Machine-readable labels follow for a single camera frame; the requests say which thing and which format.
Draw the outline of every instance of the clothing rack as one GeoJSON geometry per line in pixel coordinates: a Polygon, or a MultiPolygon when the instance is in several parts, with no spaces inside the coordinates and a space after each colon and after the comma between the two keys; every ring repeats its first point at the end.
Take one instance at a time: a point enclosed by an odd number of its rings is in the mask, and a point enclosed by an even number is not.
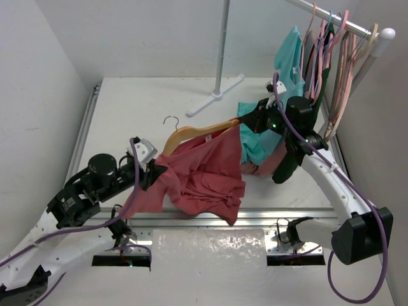
{"type": "MultiPolygon", "coordinates": [[[[291,3],[309,13],[313,13],[314,6],[312,3],[309,3],[304,0],[285,0],[288,3],[291,3]]],[[[220,33],[220,42],[219,42],[219,49],[218,49],[218,58],[217,58],[217,71],[215,73],[215,87],[214,91],[211,95],[192,109],[187,111],[187,116],[192,117],[196,115],[198,112],[203,110],[205,107],[213,103],[214,101],[220,101],[224,94],[228,91],[232,90],[235,86],[241,83],[244,80],[244,75],[241,73],[239,74],[236,79],[234,79],[231,83],[229,83],[224,88],[221,88],[221,77],[222,77],[222,66],[224,62],[224,50],[225,50],[225,41],[226,41],[226,33],[227,33],[227,23],[228,23],[228,13],[230,11],[230,0],[224,0],[224,5],[222,9],[222,22],[221,22],[221,33],[220,33]]],[[[330,12],[316,7],[316,16],[325,19],[327,21],[331,20],[333,24],[339,26],[342,22],[342,19],[337,15],[331,15],[330,12]]],[[[365,38],[369,40],[371,37],[370,29],[365,29],[359,25],[356,25],[350,21],[346,22],[345,29],[359,37],[365,38]]],[[[395,37],[395,30],[391,28],[386,28],[377,33],[377,37],[375,38],[373,47],[370,51],[370,54],[365,59],[364,63],[361,65],[361,68],[358,70],[357,74],[353,78],[353,84],[351,85],[350,96],[356,90],[357,86],[360,84],[361,80],[363,80],[364,76],[367,74],[375,60],[380,57],[383,52],[386,50],[388,44],[391,40],[395,37]]]]}
{"type": "MultiPolygon", "coordinates": [[[[304,11],[308,11],[309,13],[313,13],[314,11],[313,4],[307,1],[304,0],[285,0],[285,1],[303,9],[304,11]]],[[[327,21],[331,20],[331,22],[336,26],[339,26],[342,23],[341,17],[337,15],[331,15],[330,12],[323,10],[319,7],[316,7],[315,15],[327,21]]],[[[370,29],[365,29],[364,27],[356,25],[350,21],[346,22],[346,30],[366,40],[369,40],[371,37],[370,29]]],[[[376,36],[377,37],[375,38],[370,54],[367,56],[364,63],[361,65],[361,68],[358,70],[357,74],[353,77],[353,84],[351,85],[350,96],[356,90],[361,80],[363,80],[364,76],[367,74],[375,60],[383,54],[388,44],[391,42],[391,40],[394,39],[395,30],[391,28],[386,28],[377,33],[376,36]]]]}

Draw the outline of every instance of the teal shirt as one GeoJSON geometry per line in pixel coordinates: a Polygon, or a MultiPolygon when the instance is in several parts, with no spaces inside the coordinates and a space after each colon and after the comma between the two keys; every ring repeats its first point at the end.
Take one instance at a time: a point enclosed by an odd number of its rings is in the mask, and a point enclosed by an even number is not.
{"type": "MultiPolygon", "coordinates": [[[[275,56],[275,69],[279,70],[279,80],[285,85],[286,93],[280,96],[280,100],[286,109],[288,99],[293,96],[303,96],[305,82],[300,75],[300,54],[302,41],[297,27],[294,27],[275,56]]],[[[244,115],[254,110],[257,103],[239,103],[238,115],[244,115]]],[[[246,163],[249,159],[254,164],[260,165],[282,140],[282,136],[273,132],[265,131],[261,134],[253,133],[249,128],[241,124],[240,136],[242,144],[241,162],[246,163]]]]}

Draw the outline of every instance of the white table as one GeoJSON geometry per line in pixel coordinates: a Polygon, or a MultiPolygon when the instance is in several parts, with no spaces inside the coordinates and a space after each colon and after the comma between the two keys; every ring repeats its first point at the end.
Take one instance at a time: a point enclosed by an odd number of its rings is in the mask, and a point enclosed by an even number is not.
{"type": "MultiPolygon", "coordinates": [[[[256,102],[266,96],[265,82],[264,78],[245,79],[222,101],[187,118],[186,110],[209,94],[214,79],[106,78],[96,103],[80,169],[98,153],[106,152],[119,159],[133,136],[148,139],[161,152],[174,129],[173,120],[162,125],[166,116],[176,115],[180,119],[179,126],[197,127],[230,119],[235,116],[239,101],[256,102]]],[[[245,176],[244,180],[247,188],[241,207],[246,210],[293,208],[295,211],[299,208],[301,212],[300,208],[322,208],[323,211],[329,207],[324,194],[302,169],[297,169],[282,185],[274,184],[270,178],[245,176]]],[[[124,203],[129,192],[102,206],[124,203]]],[[[168,200],[164,208],[175,209],[168,200]]],[[[266,243],[262,229],[154,230],[150,273],[146,268],[91,267],[87,262],[70,271],[44,305],[112,305],[118,302],[181,306],[348,305],[331,291],[325,266],[267,267],[266,243]]],[[[374,287],[380,269],[378,256],[351,266],[344,266],[336,259],[333,277],[346,296],[362,298],[374,287]]],[[[367,305],[393,305],[387,284],[367,305]]]]}
{"type": "MultiPolygon", "coordinates": [[[[225,121],[237,114],[238,102],[258,102],[267,97],[265,78],[246,78],[237,88],[214,102],[193,118],[188,108],[205,99],[214,86],[213,78],[105,78],[99,93],[91,126],[82,154],[80,169],[95,154],[109,153],[119,160],[134,136],[148,139],[159,152],[174,131],[175,115],[181,126],[205,127],[225,121]]],[[[323,124],[319,116],[317,128],[323,124]]],[[[271,178],[244,175],[247,182],[241,208],[321,208],[329,202],[316,183],[301,168],[284,184],[271,178]]],[[[123,204],[131,190],[102,203],[102,207],[123,204]]],[[[176,209],[168,198],[165,210],[176,209]]]]}

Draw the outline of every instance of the red t-shirt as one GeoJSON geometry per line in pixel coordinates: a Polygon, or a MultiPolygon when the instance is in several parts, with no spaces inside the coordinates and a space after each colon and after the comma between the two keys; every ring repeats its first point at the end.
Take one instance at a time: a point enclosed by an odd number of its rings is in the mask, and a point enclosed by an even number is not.
{"type": "MultiPolygon", "coordinates": [[[[140,188],[132,207],[136,212],[162,212],[167,194],[171,202],[187,214],[211,212],[232,225],[237,220],[245,182],[240,171],[239,126],[193,138],[179,145],[171,156],[160,155],[156,164],[167,167],[147,190],[140,188]]],[[[129,205],[132,195],[126,201],[129,205]]]]}

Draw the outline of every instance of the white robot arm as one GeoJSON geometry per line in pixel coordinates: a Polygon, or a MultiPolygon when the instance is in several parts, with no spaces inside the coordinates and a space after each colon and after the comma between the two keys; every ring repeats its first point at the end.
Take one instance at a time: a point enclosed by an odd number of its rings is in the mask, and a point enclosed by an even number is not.
{"type": "MultiPolygon", "coordinates": [[[[285,91],[283,84],[278,86],[285,91]]],[[[240,121],[261,133],[272,129],[285,136],[286,147],[298,164],[317,182],[338,216],[338,222],[328,223],[304,217],[289,222],[287,236],[292,245],[315,242],[335,252],[341,262],[351,264],[382,253],[383,245],[378,224],[367,203],[339,175],[332,153],[321,137],[308,126],[310,103],[302,97],[289,99],[286,114],[300,131],[305,142],[290,133],[287,124],[270,99],[261,100],[257,108],[240,121]],[[323,159],[331,164],[329,167],[323,159]]],[[[0,262],[0,305],[29,305],[46,295],[47,288],[56,284],[71,267],[93,255],[114,247],[126,247],[133,233],[121,215],[97,228],[83,226],[106,201],[135,184],[151,186],[165,167],[154,164],[155,148],[146,140],[131,142],[127,163],[117,168],[108,154],[90,159],[86,169],[68,180],[64,189],[48,204],[38,223],[6,258],[0,262]],[[86,231],[85,236],[71,244],[61,242],[70,233],[86,231]]],[[[390,240],[393,216],[387,208],[376,209],[390,240]]]]}

